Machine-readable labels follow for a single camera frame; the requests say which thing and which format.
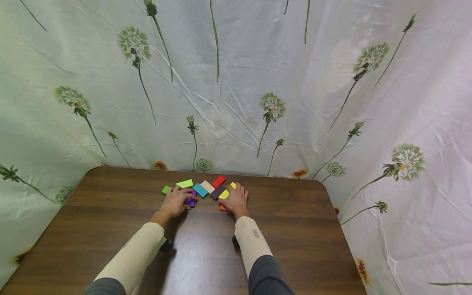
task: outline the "flower stem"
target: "flower stem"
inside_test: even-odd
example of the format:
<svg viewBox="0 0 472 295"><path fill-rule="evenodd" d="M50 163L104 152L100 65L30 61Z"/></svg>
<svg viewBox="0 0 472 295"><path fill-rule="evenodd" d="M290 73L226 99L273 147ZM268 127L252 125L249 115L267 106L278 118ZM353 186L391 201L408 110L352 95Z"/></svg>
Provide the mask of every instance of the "flower stem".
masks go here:
<svg viewBox="0 0 472 295"><path fill-rule="evenodd" d="M46 30L46 28L45 28L43 25L41 25L41 23L39 22L39 20L38 20L38 19L34 16L34 14L29 10L28 6L26 6L26 4L23 3L23 0L20 0L20 2L21 2L21 4L23 4L23 6L26 8L26 10L28 10L28 12L29 12L29 13L31 14L31 16L34 18L34 20L41 26L41 28L42 28L44 31L47 32L48 30Z"/></svg>
<svg viewBox="0 0 472 295"><path fill-rule="evenodd" d="M288 7L288 0L287 0L287 4L285 4L285 12L284 12L284 15L287 13L287 7Z"/></svg>
<svg viewBox="0 0 472 295"><path fill-rule="evenodd" d="M97 137L95 136L95 132L94 132L93 129L92 129L92 125L90 125L90 121L88 120L87 117L84 117L84 118L85 118L85 120L87 121L87 124L89 125L90 131L92 132L92 135L93 135L93 137L95 138L95 141L98 143L98 146L100 147L101 152L103 153L103 155L104 155L105 158L106 158L107 155L105 155L105 152L103 151L103 148L101 148L100 142L98 142L98 139L97 139Z"/></svg>
<svg viewBox="0 0 472 295"><path fill-rule="evenodd" d="M113 143L115 144L115 146L117 147L117 150L119 152L119 154L123 157L123 159L126 161L126 158L123 156L123 154L121 153L121 151L119 150L118 146L117 146L117 143L115 142L115 139L113 138Z"/></svg>
<svg viewBox="0 0 472 295"><path fill-rule="evenodd" d="M174 82L174 73L172 72L172 63L170 62L170 57L169 57L169 51L167 51L167 46L166 43L164 42L164 37L162 37L162 33L160 31L159 23L157 22L156 17L152 17L154 20L154 23L156 24L157 31L159 32L160 39L162 40L162 43L164 44L164 48L166 49L166 54L167 54L167 59L169 60L169 66L170 66L170 81Z"/></svg>
<svg viewBox="0 0 472 295"><path fill-rule="evenodd" d="M333 128L334 123L336 123L337 118L339 118L339 116L341 115L341 112L343 111L344 105L346 104L347 99L349 98L349 95L351 94L351 91L353 90L354 86L357 84L358 81L359 80L356 80L354 82L353 86L351 87L351 89L349 90L349 93L347 94L346 99L344 100L343 106L341 107L341 110L339 111L339 114L337 115L336 119L334 119L333 124L331 124L331 127L329 128L329 130L331 130L331 128Z"/></svg>
<svg viewBox="0 0 472 295"><path fill-rule="evenodd" d="M365 208L364 210L360 210L359 213L357 213L356 215L352 216L352 217L349 218L348 220L342 222L341 225L346 224L348 221L350 221L351 219L353 219L353 218L356 217L357 215L361 214L362 212L364 212L364 211L366 211L366 210L372 209L372 208L378 208L378 206L375 205L375 206L372 206L372 207L369 207L369 208Z"/></svg>
<svg viewBox="0 0 472 295"><path fill-rule="evenodd" d="M213 22L213 31L215 33L215 42L216 42L216 82L218 82L218 79L219 79L218 34L216 33L216 24L215 24L215 18L213 17L213 6L211 5L211 0L210 0L210 11L211 11L211 21Z"/></svg>
<svg viewBox="0 0 472 295"><path fill-rule="evenodd" d="M346 143L343 145L343 147L336 153L336 155L334 155L331 159L329 159L326 163L323 164L323 166L320 167L320 169L318 169L318 171L316 171L315 175L313 175L312 177L312 180L315 178L315 176L318 174L318 172L323 169L324 166L326 166L326 164L328 164L329 162L331 162L337 155L339 155L343 149L346 147L347 143L351 140L352 137L349 137L346 141Z"/></svg>
<svg viewBox="0 0 472 295"><path fill-rule="evenodd" d="M269 166L269 171L267 172L267 176L269 176L270 168L272 168L272 161L274 160L274 154L275 154L275 151L277 150L278 147L279 147L279 145L277 145L275 147L274 152L272 153L272 159L270 160L270 166Z"/></svg>
<svg viewBox="0 0 472 295"><path fill-rule="evenodd" d="M194 171L195 159L197 158L197 140L195 138L195 133L194 133L194 141L195 141L195 156L194 156L194 163L192 165L192 172Z"/></svg>
<svg viewBox="0 0 472 295"><path fill-rule="evenodd" d="M43 194L39 189L37 189L34 185L31 185L29 183L27 183L26 181L24 181L23 179L20 178L20 181L22 183L24 183L25 185L29 186L30 188L34 189L35 191L39 192L40 195L42 195L43 197L45 197L46 199L48 199L49 201L51 201L53 204L55 205L58 205L56 202L54 202L53 200L51 200L50 198L48 198L45 194Z"/></svg>
<svg viewBox="0 0 472 295"><path fill-rule="evenodd" d="M261 141L259 141L259 149L257 150L257 157L256 157L256 158L259 157L259 152L261 151L262 139L264 138L264 134L265 134L265 132L267 131L267 127L269 127L269 123L270 123L270 122L267 122L266 127L265 127L265 129L264 129L264 132L262 133L262 136L261 136Z"/></svg>
<svg viewBox="0 0 472 295"><path fill-rule="evenodd" d="M154 116L154 110L152 109L151 100L149 99L149 96L147 95L147 91L143 83L143 78L141 77L141 67L138 68L138 74L139 74L139 80L141 81L141 85L143 86L143 89L144 89L144 94L146 94L146 97L148 98L148 101L149 101L149 105L151 106L151 112L152 112L152 117L154 118L154 124L157 125L156 117Z"/></svg>
<svg viewBox="0 0 472 295"><path fill-rule="evenodd" d="M361 189L360 189L358 192L356 192L356 194L354 195L354 197L356 197L357 194L359 194L359 193L361 192L361 190L365 189L368 185L371 185L371 184L373 184L374 182L379 181L379 180L381 180L381 179L384 178L384 177L385 177L385 175L379 176L379 177L377 177L376 179L374 179L374 180L372 180L371 182L369 182L368 184L364 185L363 187L361 187Z"/></svg>
<svg viewBox="0 0 472 295"><path fill-rule="evenodd" d="M326 178L323 179L323 181L322 181L321 183L323 183L323 182L324 182L326 179L328 179L328 177L330 177L330 176L331 176L331 174L329 174L328 176L326 176Z"/></svg>
<svg viewBox="0 0 472 295"><path fill-rule="evenodd" d="M305 24L305 45L306 45L306 31L308 30L308 16L310 14L310 0L308 0L308 7L306 9L306 24Z"/></svg>
<svg viewBox="0 0 472 295"><path fill-rule="evenodd" d="M398 51L398 48L400 47L400 44L402 43L403 41L403 38L405 38L405 34L406 32L403 33L403 36L402 36L402 39L400 40L400 43L398 43L396 49L395 49L395 52L393 53L393 56L392 56L392 59L390 60L390 62L388 63L387 67L385 68L385 70L383 71L382 75L380 76L380 78L377 80L377 83L375 83L374 87L372 88L372 90L374 90L375 86L377 86L377 84L379 83L380 79L382 79L383 75L385 74L385 72L387 71L388 67L390 66L390 64L392 63L393 61L393 58L395 57L395 54L396 52Z"/></svg>

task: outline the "white fabric backdrop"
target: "white fabric backdrop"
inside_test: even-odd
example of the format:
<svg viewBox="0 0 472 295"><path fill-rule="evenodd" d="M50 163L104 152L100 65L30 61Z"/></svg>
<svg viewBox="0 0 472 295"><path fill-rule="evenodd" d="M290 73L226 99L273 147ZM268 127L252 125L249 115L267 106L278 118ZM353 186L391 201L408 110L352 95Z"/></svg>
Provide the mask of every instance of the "white fabric backdrop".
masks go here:
<svg viewBox="0 0 472 295"><path fill-rule="evenodd" d="M215 173L265 176L274 155L270 176L311 179L342 150L315 179L331 174L324 184L368 294L472 292L472 2L311 1L305 45L307 0L212 0L218 81L209 1L154 4L173 81L144 1L0 3L0 286L86 171L192 170L193 116L196 159ZM138 60L118 45L131 25L147 36ZM353 73L384 42L388 52ZM285 105L264 109L266 93ZM392 158L405 143L421 160Z"/></svg>

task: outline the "person's left hand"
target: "person's left hand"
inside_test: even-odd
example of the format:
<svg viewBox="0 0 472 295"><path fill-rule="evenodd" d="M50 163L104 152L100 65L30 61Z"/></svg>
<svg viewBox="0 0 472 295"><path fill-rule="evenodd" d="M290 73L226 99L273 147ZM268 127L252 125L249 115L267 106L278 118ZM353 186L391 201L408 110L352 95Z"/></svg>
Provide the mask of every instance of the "person's left hand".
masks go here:
<svg viewBox="0 0 472 295"><path fill-rule="evenodd" d="M187 198L192 198L198 201L198 198L192 194L193 191L191 188L181 188L179 186L169 189L167 191L166 199L159 211L157 211L154 216L151 218L150 222L155 222L162 227L165 227L167 222L179 216L185 210L190 210L190 207L187 204L184 204Z"/></svg>

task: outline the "gray sleeve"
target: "gray sleeve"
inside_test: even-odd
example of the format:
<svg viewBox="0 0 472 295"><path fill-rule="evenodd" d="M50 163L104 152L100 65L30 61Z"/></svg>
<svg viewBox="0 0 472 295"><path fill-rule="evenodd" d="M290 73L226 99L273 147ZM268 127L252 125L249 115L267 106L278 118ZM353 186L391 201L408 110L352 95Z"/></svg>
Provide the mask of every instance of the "gray sleeve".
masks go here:
<svg viewBox="0 0 472 295"><path fill-rule="evenodd" d="M114 278L100 278L89 285L84 295L126 295L126 291Z"/></svg>
<svg viewBox="0 0 472 295"><path fill-rule="evenodd" d="M273 256L259 257L249 274L249 295L295 295Z"/></svg>

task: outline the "hand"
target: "hand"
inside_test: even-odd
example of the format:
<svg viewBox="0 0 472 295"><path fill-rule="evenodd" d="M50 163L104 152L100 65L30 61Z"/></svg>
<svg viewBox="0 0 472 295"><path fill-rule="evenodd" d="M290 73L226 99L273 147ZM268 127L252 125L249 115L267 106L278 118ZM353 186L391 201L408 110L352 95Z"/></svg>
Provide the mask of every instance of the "hand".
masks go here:
<svg viewBox="0 0 472 295"><path fill-rule="evenodd" d="M166 199L159 211L157 211L154 216L151 218L150 222L155 222L162 227L165 227L167 222L179 216L185 210L190 210L190 207L187 204L184 204L187 198L192 198L198 201L198 198L190 194L193 191L191 188L182 189L179 186L169 189L167 191Z"/></svg>
<svg viewBox="0 0 472 295"><path fill-rule="evenodd" d="M239 182L236 182L236 189L230 185L227 185L226 189L229 191L229 197L218 199L218 202L224 205L228 211L232 212L236 220L241 216L249 217L249 211L247 210L247 196L249 192Z"/></svg>

